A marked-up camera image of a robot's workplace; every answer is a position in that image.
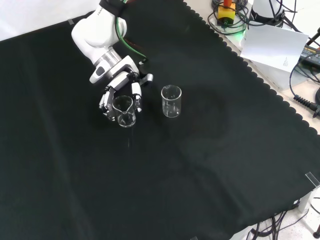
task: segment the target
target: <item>cable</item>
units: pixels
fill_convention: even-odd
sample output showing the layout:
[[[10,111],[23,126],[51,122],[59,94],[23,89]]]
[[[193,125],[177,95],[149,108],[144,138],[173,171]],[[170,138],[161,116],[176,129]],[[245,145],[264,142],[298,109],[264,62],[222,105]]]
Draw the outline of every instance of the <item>cable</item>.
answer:
[[[248,240],[248,239],[249,239],[249,235],[250,235],[250,231],[248,232],[248,235],[246,236],[246,239],[245,239],[245,240]]]
[[[316,210],[315,207],[312,206],[312,204],[311,204],[311,207],[312,207],[313,210],[315,210],[318,214],[320,214],[320,212],[319,212],[318,210]]]
[[[296,26],[286,17],[283,17],[283,23],[288,25],[290,28],[292,28],[293,30],[295,30],[298,33],[302,33],[301,31],[299,31]],[[315,40],[313,40],[311,37],[308,37],[309,40],[311,40],[313,43],[317,44],[320,47],[320,44],[317,43]]]
[[[305,213],[305,215],[303,215],[302,217],[300,217],[295,223],[292,223],[292,224],[290,224],[290,225],[288,225],[288,226],[285,226],[285,227],[281,228],[281,229],[278,231],[278,235],[279,235],[279,232],[282,231],[283,229],[286,229],[286,228],[291,227],[292,225],[295,225],[296,223],[298,223],[298,222],[299,222],[300,220],[302,220],[305,216],[307,216],[308,213],[309,213],[309,209],[308,209],[308,211]]]
[[[320,88],[318,89],[318,91],[316,91],[315,102],[316,104],[320,105]]]
[[[297,68],[300,69],[300,71],[303,72],[304,75],[305,75],[307,78],[311,79],[311,80],[314,81],[315,83],[320,84],[320,81],[317,80],[317,79],[318,79],[317,77],[315,77],[316,79],[313,79],[313,78],[312,78],[309,74],[307,74],[299,65],[297,66]]]
[[[295,16],[296,16],[296,9],[297,9],[297,0],[294,0],[294,13],[292,18],[292,23],[294,22]]]
[[[320,212],[317,209],[315,209],[315,207],[312,206],[312,204],[310,204],[310,206],[313,208],[313,210],[315,210],[318,214],[320,214]]]
[[[318,82],[318,83],[320,83],[320,79],[319,78],[317,78],[317,76],[315,75],[315,73],[314,73],[314,71],[312,70],[312,67],[310,66],[310,73],[312,74],[312,76],[314,76],[314,78],[316,79],[316,81]]]
[[[138,52],[137,50],[135,50],[134,48],[132,48],[129,44],[126,43],[126,41],[124,40],[122,34],[120,34],[120,28],[119,28],[119,17],[116,17],[115,18],[115,21],[114,21],[114,27],[115,27],[115,33],[116,33],[116,36],[118,37],[119,41],[121,43],[123,43],[123,45],[128,48],[129,50],[131,50],[132,52],[144,57],[144,60],[143,62],[147,61],[147,57],[145,55],[143,55],[142,53]]]
[[[297,64],[293,67],[293,70],[291,71],[290,77],[289,77],[289,87],[290,87],[290,90],[291,90],[292,94],[293,94],[295,97],[298,96],[298,95],[295,94],[295,92],[294,92],[294,90],[292,89],[292,86],[291,86],[291,77],[292,77],[292,74],[294,73],[295,68],[296,68],[301,62],[303,62],[304,60],[306,60],[307,58],[310,58],[310,57],[315,56],[315,55],[318,55],[318,54],[319,54],[319,52],[309,54],[308,56],[306,56],[306,57],[302,58],[300,61],[298,61]]]
[[[258,222],[258,224],[256,225],[256,232],[255,232],[255,235],[253,236],[252,240],[256,240],[258,238],[259,228],[260,228],[260,222]]]
[[[282,7],[284,7],[285,9],[287,9],[288,11],[286,11],[286,12],[289,12],[289,13],[297,13],[297,11],[293,11],[293,10],[291,10],[290,8],[288,8],[288,7],[286,7],[285,5],[283,5],[282,4]]]
[[[275,237],[275,240],[278,240],[278,237],[279,237],[279,232],[280,232],[280,227],[281,227],[281,224],[282,224],[282,221],[284,220],[285,218],[285,215],[287,214],[288,211],[285,211],[280,222],[279,222],[279,227],[278,227],[278,231],[276,232],[276,237]]]

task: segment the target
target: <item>white robotic arm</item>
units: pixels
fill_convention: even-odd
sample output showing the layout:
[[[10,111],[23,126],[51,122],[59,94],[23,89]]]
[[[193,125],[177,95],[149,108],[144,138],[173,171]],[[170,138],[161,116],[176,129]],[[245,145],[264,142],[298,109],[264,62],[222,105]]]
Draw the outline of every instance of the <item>white robotic arm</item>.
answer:
[[[91,83],[100,79],[107,79],[109,84],[99,103],[103,114],[111,121],[115,121],[112,101],[116,91],[131,82],[135,110],[141,112],[141,87],[140,85],[152,82],[153,75],[147,74],[140,78],[140,73],[130,56],[121,58],[113,49],[113,44],[118,42],[115,29],[116,17],[101,5],[111,4],[110,0],[102,0],[99,7],[88,18],[80,20],[72,30],[72,38],[80,51],[91,60],[95,71],[90,77]],[[126,21],[118,19],[120,34],[127,32]]]

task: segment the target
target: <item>white paper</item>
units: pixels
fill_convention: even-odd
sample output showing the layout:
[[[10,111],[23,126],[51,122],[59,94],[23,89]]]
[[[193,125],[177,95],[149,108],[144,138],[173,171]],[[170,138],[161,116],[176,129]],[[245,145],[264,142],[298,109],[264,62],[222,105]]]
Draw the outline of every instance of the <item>white paper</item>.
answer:
[[[241,57],[291,72],[305,47],[308,35],[275,26],[250,26]]]

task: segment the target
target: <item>black tablecloth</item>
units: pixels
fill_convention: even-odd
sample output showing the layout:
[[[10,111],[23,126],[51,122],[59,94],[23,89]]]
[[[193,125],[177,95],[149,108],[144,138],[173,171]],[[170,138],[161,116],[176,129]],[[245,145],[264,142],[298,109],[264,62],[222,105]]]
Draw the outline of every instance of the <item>black tablecloth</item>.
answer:
[[[154,74],[130,129],[98,110],[68,22],[0,42],[2,240],[227,240],[313,189],[316,131],[198,15],[136,0],[123,18]],[[175,119],[167,84],[182,89]]]

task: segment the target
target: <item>floor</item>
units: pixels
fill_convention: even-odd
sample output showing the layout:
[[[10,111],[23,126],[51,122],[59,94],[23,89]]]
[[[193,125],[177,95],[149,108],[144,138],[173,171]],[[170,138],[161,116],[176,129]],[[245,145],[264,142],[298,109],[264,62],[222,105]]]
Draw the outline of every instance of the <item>floor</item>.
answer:
[[[316,197],[320,198],[320,190],[317,191]],[[320,199],[313,199],[312,205],[315,209],[320,212]],[[301,218],[303,214],[301,214],[297,209],[289,211],[281,224],[281,228],[286,227],[290,224],[296,222],[299,218]],[[260,227],[261,229],[265,229],[271,225],[271,221],[263,222]],[[320,214],[315,212],[312,208],[309,209],[308,214],[301,219],[295,225],[292,225],[282,231],[280,231],[278,240],[315,240],[313,234],[318,229],[320,225]],[[258,240],[272,240],[271,236],[268,237],[258,237]]]

